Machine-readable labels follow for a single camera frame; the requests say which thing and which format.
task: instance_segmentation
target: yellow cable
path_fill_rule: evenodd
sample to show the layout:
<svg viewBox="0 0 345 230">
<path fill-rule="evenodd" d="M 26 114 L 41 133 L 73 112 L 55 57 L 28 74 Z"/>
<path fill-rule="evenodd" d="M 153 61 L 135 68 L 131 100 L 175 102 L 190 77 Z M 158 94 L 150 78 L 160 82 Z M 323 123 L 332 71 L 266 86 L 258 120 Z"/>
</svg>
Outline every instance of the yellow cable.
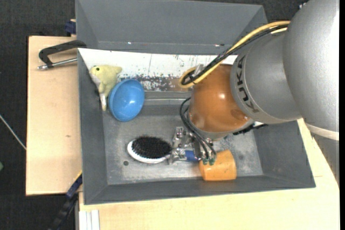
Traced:
<svg viewBox="0 0 345 230">
<path fill-rule="evenodd" d="M 272 29 L 278 26 L 284 26 L 284 25 L 288 25 L 290 23 L 290 21 L 285 20 L 285 21 L 278 21 L 278 22 L 272 22 L 272 23 L 268 23 L 266 25 L 263 25 L 255 30 L 253 30 L 252 32 L 250 32 L 249 34 L 245 35 L 244 37 L 242 37 L 242 39 L 240 39 L 233 47 L 231 47 L 227 53 L 229 53 L 230 51 L 233 51 L 234 49 L 236 49 L 237 47 L 239 47 L 240 45 L 242 45 L 243 43 L 245 43 L 246 41 L 248 41 L 249 39 L 251 39 L 252 37 L 254 37 L 255 35 L 257 35 L 260 32 L 266 31 L 268 29 Z M 202 74 L 199 78 L 195 79 L 193 82 L 187 84 L 187 85 L 183 85 L 182 81 L 184 79 L 184 77 L 189 74 L 190 72 L 194 71 L 196 67 L 192 67 L 190 69 L 188 69 L 187 71 L 185 71 L 182 76 L 179 79 L 178 85 L 182 88 L 189 88 L 197 83 L 199 83 L 200 81 L 202 81 L 207 75 L 209 75 L 213 70 L 215 70 L 223 61 L 220 61 L 219 63 L 215 64 L 214 66 L 212 66 L 209 70 L 207 70 L 204 74 Z"/>
</svg>

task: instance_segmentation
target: blue egg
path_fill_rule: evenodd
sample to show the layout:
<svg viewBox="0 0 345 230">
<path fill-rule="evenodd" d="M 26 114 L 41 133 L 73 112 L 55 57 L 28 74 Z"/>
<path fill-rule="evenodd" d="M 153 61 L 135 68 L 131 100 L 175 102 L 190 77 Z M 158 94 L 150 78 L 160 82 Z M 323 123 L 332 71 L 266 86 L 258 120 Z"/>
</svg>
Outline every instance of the blue egg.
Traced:
<svg viewBox="0 0 345 230">
<path fill-rule="evenodd" d="M 139 114 L 144 100 L 145 92 L 140 82 L 123 80 L 109 94 L 109 109 L 117 120 L 127 122 Z"/>
</svg>

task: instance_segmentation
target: metal clamp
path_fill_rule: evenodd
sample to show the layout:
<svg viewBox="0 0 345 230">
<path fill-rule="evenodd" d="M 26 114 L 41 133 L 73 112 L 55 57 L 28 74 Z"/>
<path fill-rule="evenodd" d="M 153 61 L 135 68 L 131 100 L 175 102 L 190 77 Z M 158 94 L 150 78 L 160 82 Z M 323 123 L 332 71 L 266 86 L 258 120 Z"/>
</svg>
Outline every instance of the metal clamp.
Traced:
<svg viewBox="0 0 345 230">
<path fill-rule="evenodd" d="M 73 58 L 73 59 L 68 59 L 68 60 L 63 60 L 63 61 L 58 61 L 58 62 L 52 62 L 48 57 L 49 55 L 56 54 L 62 51 L 67 51 L 73 48 L 86 48 L 86 44 L 80 40 L 74 40 L 68 43 L 62 43 L 59 45 L 42 49 L 39 52 L 38 56 L 41 59 L 41 61 L 45 63 L 45 65 L 38 66 L 37 69 L 49 69 L 49 68 L 53 68 L 56 66 L 77 61 L 77 58 Z"/>
<path fill-rule="evenodd" d="M 195 149 L 200 149 L 200 147 L 194 144 L 195 141 L 192 140 L 189 132 L 185 131 L 183 127 L 176 127 L 172 137 L 172 151 L 168 159 L 169 165 L 176 161 L 199 161 L 200 154 Z"/>
</svg>

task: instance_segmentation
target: stuffed animal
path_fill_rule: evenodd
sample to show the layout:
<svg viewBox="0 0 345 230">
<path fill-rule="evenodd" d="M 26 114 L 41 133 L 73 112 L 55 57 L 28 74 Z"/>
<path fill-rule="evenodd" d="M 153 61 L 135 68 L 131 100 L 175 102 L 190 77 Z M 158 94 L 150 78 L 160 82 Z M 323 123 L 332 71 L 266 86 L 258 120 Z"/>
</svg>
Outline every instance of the stuffed animal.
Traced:
<svg viewBox="0 0 345 230">
<path fill-rule="evenodd" d="M 118 74 L 122 71 L 119 66 L 99 65 L 90 69 L 91 79 L 96 84 L 101 99 L 103 111 L 107 110 L 107 98 L 118 81 Z"/>
</svg>

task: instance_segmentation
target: wooden table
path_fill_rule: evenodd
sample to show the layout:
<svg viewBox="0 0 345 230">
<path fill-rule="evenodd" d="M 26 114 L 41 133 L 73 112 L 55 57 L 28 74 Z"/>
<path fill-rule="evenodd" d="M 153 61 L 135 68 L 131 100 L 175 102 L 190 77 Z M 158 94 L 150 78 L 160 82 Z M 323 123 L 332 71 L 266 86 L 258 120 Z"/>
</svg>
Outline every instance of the wooden table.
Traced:
<svg viewBox="0 0 345 230">
<path fill-rule="evenodd" d="M 26 195 L 65 193 L 81 170 L 77 67 L 36 68 L 40 49 L 75 38 L 30 37 Z M 57 54 L 63 60 L 75 51 Z M 106 229 L 339 229 L 340 191 L 317 143 L 302 121 L 302 139 L 316 188 L 84 205 L 99 210 Z"/>
</svg>

